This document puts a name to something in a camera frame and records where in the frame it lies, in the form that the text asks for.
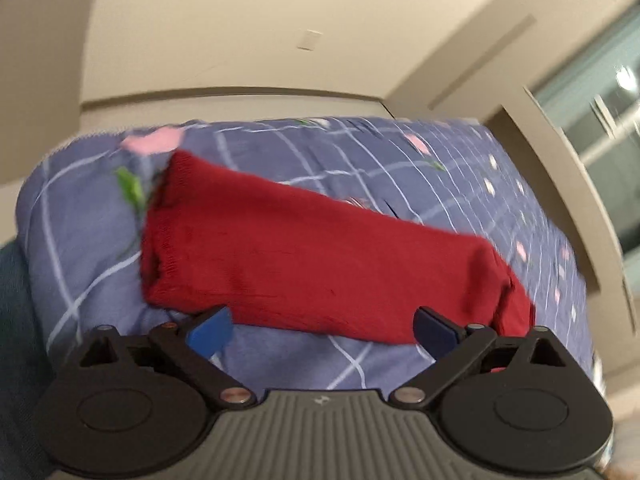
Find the window with white frame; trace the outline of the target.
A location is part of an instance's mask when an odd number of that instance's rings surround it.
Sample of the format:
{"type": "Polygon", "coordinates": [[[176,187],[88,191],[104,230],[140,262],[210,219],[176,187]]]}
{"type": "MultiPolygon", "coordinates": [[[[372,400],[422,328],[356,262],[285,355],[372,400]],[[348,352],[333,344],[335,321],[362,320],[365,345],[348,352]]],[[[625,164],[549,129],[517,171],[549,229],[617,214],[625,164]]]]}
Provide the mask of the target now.
{"type": "Polygon", "coordinates": [[[639,35],[634,4],[534,91],[585,166],[633,289],[639,287],[639,35]]]}

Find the white wall socket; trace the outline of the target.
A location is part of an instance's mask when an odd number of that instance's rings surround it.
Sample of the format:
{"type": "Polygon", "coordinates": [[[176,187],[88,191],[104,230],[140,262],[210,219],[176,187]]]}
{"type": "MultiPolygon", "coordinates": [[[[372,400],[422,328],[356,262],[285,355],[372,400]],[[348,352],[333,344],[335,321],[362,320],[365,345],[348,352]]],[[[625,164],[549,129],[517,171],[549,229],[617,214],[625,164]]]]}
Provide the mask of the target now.
{"type": "Polygon", "coordinates": [[[300,37],[299,42],[296,46],[297,49],[311,52],[316,50],[320,39],[322,38],[322,33],[317,32],[316,30],[307,29],[303,32],[303,35],[300,37]]]}

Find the grey window shelf cabinet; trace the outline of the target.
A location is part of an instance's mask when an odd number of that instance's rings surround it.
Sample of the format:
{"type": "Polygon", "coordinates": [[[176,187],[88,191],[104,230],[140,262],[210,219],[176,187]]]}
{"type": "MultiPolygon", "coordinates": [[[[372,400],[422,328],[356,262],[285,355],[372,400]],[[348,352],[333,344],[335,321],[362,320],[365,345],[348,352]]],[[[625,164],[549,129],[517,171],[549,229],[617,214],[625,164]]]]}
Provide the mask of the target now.
{"type": "Polygon", "coordinates": [[[625,278],[620,243],[572,144],[525,88],[502,96],[486,126],[546,215],[570,241],[588,292],[601,294],[619,318],[638,330],[639,315],[625,278]]]}

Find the red knit sweater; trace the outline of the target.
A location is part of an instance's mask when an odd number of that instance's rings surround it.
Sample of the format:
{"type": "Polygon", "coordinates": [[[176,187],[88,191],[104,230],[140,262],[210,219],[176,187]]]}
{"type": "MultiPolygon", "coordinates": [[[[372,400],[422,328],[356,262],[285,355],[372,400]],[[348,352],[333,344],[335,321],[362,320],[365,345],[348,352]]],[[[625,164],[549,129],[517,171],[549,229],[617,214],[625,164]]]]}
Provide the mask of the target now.
{"type": "Polygon", "coordinates": [[[235,322],[411,344],[427,307],[523,336],[535,307],[488,240],[420,226],[218,167],[169,159],[146,214],[142,290],[155,307],[227,306],[235,322]]]}

